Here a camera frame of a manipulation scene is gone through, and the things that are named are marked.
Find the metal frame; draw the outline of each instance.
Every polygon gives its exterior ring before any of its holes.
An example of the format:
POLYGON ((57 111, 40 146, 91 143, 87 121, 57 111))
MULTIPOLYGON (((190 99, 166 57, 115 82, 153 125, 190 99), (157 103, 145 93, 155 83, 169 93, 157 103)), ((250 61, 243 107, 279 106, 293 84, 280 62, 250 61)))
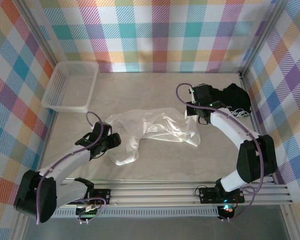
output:
MULTIPOLYGON (((194 190, 199 185, 213 188, 213 182, 200 181, 138 181, 138 180, 95 180, 95 188, 111 189, 111 201, 107 207, 190 207, 190 206, 221 206, 223 204, 201 204, 194 190)), ((247 184, 257 187, 258 182, 247 184)), ((251 201, 251 194, 244 194, 245 203, 251 201)), ((271 176, 264 178, 261 190, 257 193, 254 205, 289 205, 291 196, 286 185, 275 185, 271 176)))
MULTIPOLYGON (((42 148, 43 151, 42 151, 42 155, 40 156, 37 169, 40 169, 40 166, 42 164, 42 159, 43 159, 44 154, 45 154, 45 148, 46 148, 47 143, 49 142, 50 137, 51 137, 51 135, 49 133, 51 133, 53 131, 53 128, 55 126, 55 122, 56 122, 57 116, 58 116, 58 113, 54 112, 53 116, 52 116, 51 127, 48 130, 48 132, 47 132, 47 136, 48 137, 47 137, 47 139, 46 139, 46 141, 45 141, 45 143, 43 145, 43 148, 42 148)), ((13 227, 11 227, 11 229, 13 231, 9 235, 9 240, 20 240, 20 239, 23 239, 23 235, 24 235, 24 232, 25 232, 25 229, 26 229, 26 224, 28 222, 28 219, 29 219, 28 216, 17 212, 17 214, 15 215, 15 217, 12 220, 11 226, 13 226, 13 227)))
MULTIPOLYGON (((240 78, 240 82, 241 82, 241 86, 242 88, 247 91, 247 87, 245 85, 245 80, 244 77, 239 74, 239 78, 240 78)), ((256 115, 255 115, 255 111, 256 109, 252 107, 252 114, 251 114, 251 121, 253 124, 253 128, 257 131, 257 132, 261 132, 261 128, 260 125, 257 121, 256 115)), ((273 177, 273 181, 276 185, 278 185, 279 181, 278 178, 276 176, 276 173, 272 174, 273 177)), ((296 216, 296 212, 294 209, 294 205, 290 204, 290 205, 280 205, 281 207, 281 212, 283 215, 283 219, 286 225, 286 228, 288 230, 289 236, 292 240, 300 240, 300 222, 296 216)))
POLYGON ((28 8, 27 4, 24 0, 13 0, 16 7, 19 9, 21 15, 25 19, 26 23, 29 25, 29 28, 31 29, 31 32, 33 33, 34 37, 38 41, 40 47, 42 48, 43 52, 45 53, 47 59, 50 61, 51 65, 55 67, 55 65, 58 63, 58 60, 56 56, 54 55, 54 52, 52 51, 48 41, 44 37, 40 27, 36 23, 31 10, 28 8))
MULTIPOLYGON (((99 217, 112 218, 153 218, 153 217, 218 217, 216 206, 186 206, 186 207, 106 207, 99 217)), ((77 218, 75 207, 62 207, 54 212, 54 219, 77 218)))
POLYGON ((274 25, 276 24, 277 20, 281 16, 288 0, 278 0, 274 6, 273 11, 271 12, 271 17, 265 23, 265 29, 259 38, 256 41, 255 46, 253 47, 243 69, 242 69, 242 76, 246 77, 247 73, 250 71, 252 65, 254 64, 257 56, 259 55, 264 43, 267 41, 269 35, 271 34, 274 25))
POLYGON ((50 23, 50 21, 48 20, 47 16, 45 15, 44 9, 41 6, 40 0, 32 0, 32 4, 37 12, 37 14, 39 15, 42 23, 45 26, 46 31, 48 32, 48 34, 50 35, 52 41, 53 41, 53 45, 55 46, 60 58, 62 61, 67 61, 68 58, 66 57, 66 54, 61 46, 60 41, 58 40, 52 25, 50 23))

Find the gray floor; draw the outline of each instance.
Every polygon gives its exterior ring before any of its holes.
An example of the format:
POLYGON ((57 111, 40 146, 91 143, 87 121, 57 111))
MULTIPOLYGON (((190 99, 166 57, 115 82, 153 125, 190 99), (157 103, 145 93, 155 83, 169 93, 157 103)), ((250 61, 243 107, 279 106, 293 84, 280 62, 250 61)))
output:
POLYGON ((111 218, 80 225, 75 218, 28 223, 24 240, 288 240, 279 206, 253 206, 231 222, 214 217, 111 218))

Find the plaid wallpaper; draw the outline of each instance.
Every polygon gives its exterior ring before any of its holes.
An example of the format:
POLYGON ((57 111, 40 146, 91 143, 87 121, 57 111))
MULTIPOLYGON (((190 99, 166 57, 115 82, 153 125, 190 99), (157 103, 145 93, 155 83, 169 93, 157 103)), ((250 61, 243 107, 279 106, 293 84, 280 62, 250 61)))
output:
POLYGON ((27 0, 59 59, 97 61, 102 72, 237 72, 275 2, 27 0))
POLYGON ((0 0, 0 240, 8 239, 23 173, 36 169, 52 111, 41 98, 52 67, 12 0, 0 0))
POLYGON ((247 85, 263 132, 275 142, 281 181, 300 219, 300 0, 290 0, 247 85))

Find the cable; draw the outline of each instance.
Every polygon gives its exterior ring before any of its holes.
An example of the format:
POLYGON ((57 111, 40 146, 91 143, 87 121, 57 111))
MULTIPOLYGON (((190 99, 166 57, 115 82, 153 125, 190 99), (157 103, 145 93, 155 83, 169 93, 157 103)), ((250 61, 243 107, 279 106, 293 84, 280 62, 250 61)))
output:
POLYGON ((100 209, 101 208, 101 206, 103 205, 102 203, 100 203, 100 206, 97 206, 97 203, 98 203, 98 201, 97 200, 95 200, 95 208, 96 209, 100 209))
POLYGON ((236 116, 237 118, 241 117, 241 116, 244 117, 244 116, 249 116, 250 115, 250 113, 245 111, 243 108, 242 109, 239 108, 239 109, 236 109, 236 110, 230 111, 230 112, 233 116, 236 116))
POLYGON ((205 123, 205 124, 204 124, 204 123, 201 123, 201 122, 200 122, 200 119, 201 119, 201 117, 199 116, 199 118, 198 118, 198 123, 199 123, 200 125, 208 125, 208 123, 205 123))
POLYGON ((40 220, 41 220, 41 209, 40 209, 40 202, 41 202, 41 201, 40 201, 40 193, 41 193, 41 187, 42 187, 43 181, 44 181, 44 179, 46 178, 46 176, 47 176, 49 173, 51 173, 51 172, 55 169, 55 167, 56 167, 57 165, 59 165, 61 162, 63 162, 65 159, 67 159, 68 157, 73 156, 73 155, 75 155, 75 154, 77 154, 77 153, 80 153, 80 152, 82 152, 82 151, 84 151, 84 150, 86 150, 86 149, 89 149, 90 147, 94 146, 94 145, 101 139, 101 137, 102 137, 104 126, 103 126, 103 124, 102 124, 101 118, 100 118, 96 113, 91 112, 91 111, 88 111, 88 112, 86 113, 85 116, 86 116, 86 119, 87 119, 88 123, 89 123, 91 126, 93 126, 93 125, 92 125, 91 122, 89 121, 88 114, 93 114, 93 115, 96 116, 96 117, 98 118, 98 120, 100 121, 100 125, 101 125, 101 132, 100 132, 100 135, 99 135, 98 138, 97 138, 93 143, 91 143, 90 145, 88 145, 88 146, 86 146, 86 147, 83 147, 83 148, 81 148, 81 149, 79 149, 79 150, 76 150, 76 151, 74 151, 74 152, 72 152, 72 153, 69 153, 69 154, 65 155, 64 157, 62 157, 60 160, 58 160, 56 163, 54 163, 54 164, 51 166, 51 168, 50 168, 49 170, 47 170, 46 173, 42 176, 42 178, 41 178, 41 180, 40 180, 40 182, 39 182, 38 188, 37 188, 37 193, 36 193, 36 212, 37 212, 36 225, 38 225, 38 224, 40 223, 40 220))
POLYGON ((183 104, 185 104, 186 106, 189 106, 191 108, 197 108, 197 109, 206 109, 206 110, 211 110, 211 111, 215 111, 217 113, 220 113, 224 116, 226 116, 227 118, 231 119, 234 123, 236 123, 242 130, 244 130, 244 132, 246 132, 246 134, 253 140, 258 152, 259 152, 259 157, 260 157, 260 182, 259 182, 259 185, 256 189, 254 189, 254 187, 252 186, 245 186, 245 187, 242 187, 242 190, 244 190, 245 192, 247 193, 250 193, 252 194, 252 199, 249 203, 249 205, 247 206, 247 208, 240 214, 240 215, 237 215, 233 218, 237 218, 239 216, 241 216, 242 214, 244 214, 252 205, 253 201, 254 201, 254 198, 255 198, 255 195, 260 191, 261 187, 262 187, 262 183, 263 183, 263 177, 264 177, 264 162, 263 162, 263 156, 262 156, 262 151, 261 151, 261 148, 259 146, 259 143, 257 142, 257 140, 255 139, 255 137, 250 133, 250 131, 240 122, 238 121, 237 119, 235 119, 232 115, 229 115, 219 109, 216 109, 216 108, 213 108, 213 107, 207 107, 207 106, 195 106, 195 105, 192 105, 192 104, 189 104, 189 103, 186 103, 185 101, 183 101, 180 96, 179 96, 179 88, 183 85, 187 85, 187 86, 190 86, 192 88, 192 85, 189 84, 189 83, 181 83, 179 84, 177 87, 176 87, 176 90, 175 90, 175 93, 176 93, 176 97, 179 99, 180 102, 182 102, 183 104))
POLYGON ((99 156, 97 156, 97 157, 95 157, 95 158, 92 158, 92 159, 99 159, 101 156, 103 156, 105 154, 105 152, 104 153, 102 153, 101 155, 99 155, 99 156))
POLYGON ((84 214, 84 213, 86 213, 86 212, 81 212, 80 214, 79 214, 79 217, 78 217, 78 220, 80 221, 80 224, 82 224, 82 223, 84 223, 84 222, 86 222, 87 224, 89 223, 89 222, 91 222, 91 221, 93 221, 95 218, 97 218, 103 211, 104 211, 104 209, 105 209, 105 207, 106 207, 106 200, 104 199, 104 198, 102 198, 102 197, 99 197, 99 196, 97 196, 97 197, 92 197, 92 198, 83 198, 83 199, 77 199, 77 200, 74 200, 73 202, 81 202, 81 201, 90 201, 90 200, 101 200, 102 202, 103 202, 103 207, 102 207, 102 209, 100 210, 100 211, 98 211, 98 213, 94 216, 94 217, 92 217, 91 219, 89 219, 89 220, 87 220, 86 219, 86 221, 83 221, 82 219, 81 219, 81 215, 82 214, 84 214))
POLYGON ((235 198, 235 201, 236 201, 236 205, 233 209, 235 210, 238 207, 239 200, 238 200, 238 197, 236 195, 234 195, 234 198, 235 198))
POLYGON ((199 188, 200 186, 204 186, 205 188, 207 188, 206 185, 199 185, 199 186, 196 187, 196 189, 194 190, 194 195, 196 195, 198 198, 199 198, 200 196, 196 194, 196 191, 198 190, 198 188, 199 188))

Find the black mounting bracket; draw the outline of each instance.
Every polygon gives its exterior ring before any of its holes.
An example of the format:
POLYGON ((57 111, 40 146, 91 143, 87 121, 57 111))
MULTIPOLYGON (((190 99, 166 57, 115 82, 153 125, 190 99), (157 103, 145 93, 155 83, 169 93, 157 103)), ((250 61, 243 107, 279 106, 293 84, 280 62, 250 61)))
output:
MULTIPOLYGON (((101 124, 97 122, 94 125, 93 131, 85 134, 81 139, 75 142, 75 145, 80 145, 83 147, 90 146, 99 137, 101 133, 101 124)), ((100 153, 104 153, 109 149, 115 148, 121 144, 121 138, 118 133, 112 133, 111 125, 103 123, 103 133, 100 140, 89 147, 90 160, 95 158, 100 153)))
POLYGON ((220 197, 215 187, 199 188, 199 197, 201 204, 235 204, 244 203, 244 195, 240 189, 228 192, 226 196, 220 197))
POLYGON ((94 196, 105 199, 106 204, 110 204, 111 190, 110 189, 94 189, 94 196))

